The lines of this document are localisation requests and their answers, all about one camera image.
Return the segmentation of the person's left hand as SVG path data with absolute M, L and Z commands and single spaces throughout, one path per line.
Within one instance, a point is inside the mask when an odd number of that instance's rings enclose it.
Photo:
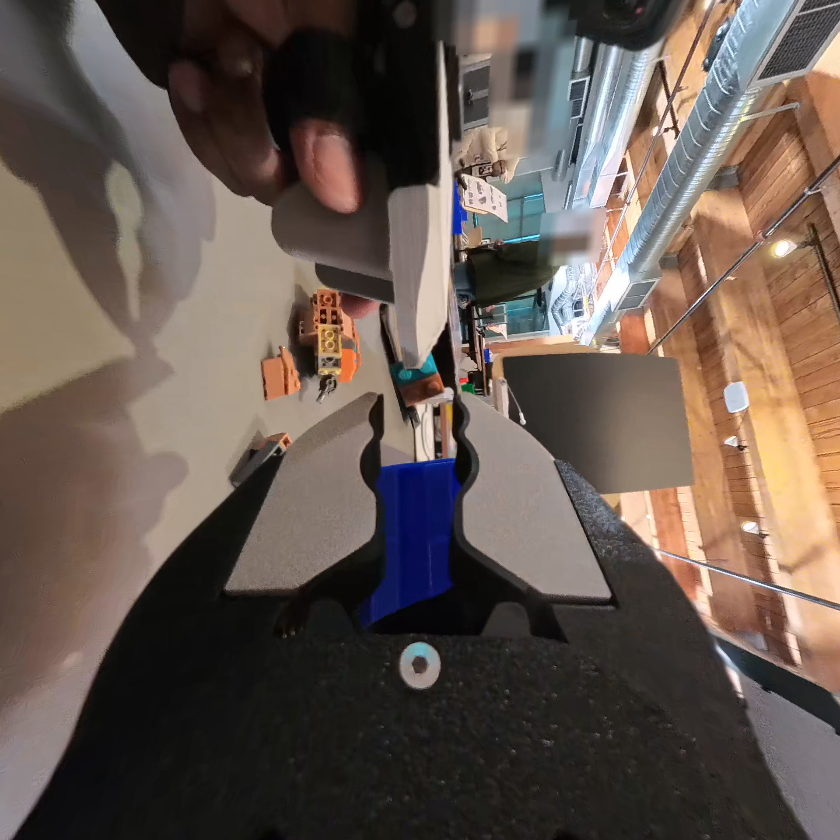
M 354 2 L 184 2 L 181 56 L 168 70 L 171 107 L 195 157 L 232 193 L 271 207 L 301 180 L 331 211 L 360 208 L 362 163 L 348 131 L 303 119 L 290 130 L 291 152 L 283 154 L 262 99 L 265 49 L 302 29 L 347 39 L 354 19 Z

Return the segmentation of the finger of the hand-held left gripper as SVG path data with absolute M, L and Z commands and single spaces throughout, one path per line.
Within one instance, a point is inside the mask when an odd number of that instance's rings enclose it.
M 409 369 L 423 365 L 448 321 L 453 186 L 400 187 L 388 197 L 395 322 Z

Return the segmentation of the silver spiral pipes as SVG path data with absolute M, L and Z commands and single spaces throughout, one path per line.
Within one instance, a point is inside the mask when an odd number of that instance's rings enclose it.
M 598 49 L 566 208 L 606 206 L 664 43 Z

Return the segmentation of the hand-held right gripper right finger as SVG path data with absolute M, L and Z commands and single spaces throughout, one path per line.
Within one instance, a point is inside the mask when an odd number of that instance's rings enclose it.
M 500 577 L 552 602 L 609 603 L 612 592 L 550 452 L 477 396 L 458 401 L 456 534 Z

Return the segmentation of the grey brown toy piece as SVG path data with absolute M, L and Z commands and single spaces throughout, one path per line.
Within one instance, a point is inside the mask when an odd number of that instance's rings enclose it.
M 292 438 L 287 433 L 255 436 L 229 475 L 231 486 L 239 487 L 267 460 L 274 457 L 282 459 L 291 444 Z

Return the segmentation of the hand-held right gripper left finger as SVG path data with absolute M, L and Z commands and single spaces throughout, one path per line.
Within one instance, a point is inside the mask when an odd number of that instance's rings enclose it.
M 348 559 L 381 580 L 384 514 L 377 493 L 384 397 L 367 392 L 327 416 L 281 457 L 231 575 L 229 594 L 292 595 Z

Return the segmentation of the white sign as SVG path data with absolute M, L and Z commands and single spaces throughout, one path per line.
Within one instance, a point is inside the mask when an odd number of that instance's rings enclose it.
M 462 173 L 458 176 L 460 205 L 470 214 L 491 215 L 508 223 L 508 197 L 483 178 Z

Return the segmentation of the brown toy brick model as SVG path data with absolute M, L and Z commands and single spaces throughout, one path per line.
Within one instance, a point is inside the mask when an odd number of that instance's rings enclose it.
M 354 319 L 343 309 L 341 295 L 319 287 L 301 310 L 301 344 L 312 352 L 318 377 L 317 403 L 323 403 L 341 384 L 352 382 L 361 367 L 361 345 Z

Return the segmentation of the large silver ventilation duct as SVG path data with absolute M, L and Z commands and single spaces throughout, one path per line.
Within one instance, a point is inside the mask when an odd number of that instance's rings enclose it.
M 661 277 L 659 261 L 708 188 L 766 88 L 808 73 L 838 32 L 838 1 L 746 1 L 659 173 L 616 271 L 610 316 L 641 308 Z

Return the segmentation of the stack of blue plastic bins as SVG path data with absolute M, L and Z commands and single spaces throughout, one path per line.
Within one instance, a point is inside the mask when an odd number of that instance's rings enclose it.
M 460 490 L 455 460 L 384 466 L 377 480 L 385 510 L 385 576 L 360 608 L 368 627 L 451 586 L 450 535 Z

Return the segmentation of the black board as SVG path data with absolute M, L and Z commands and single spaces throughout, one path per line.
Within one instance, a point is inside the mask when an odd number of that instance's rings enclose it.
M 526 429 L 599 493 L 694 483 L 675 360 L 595 351 L 509 356 L 501 364 Z

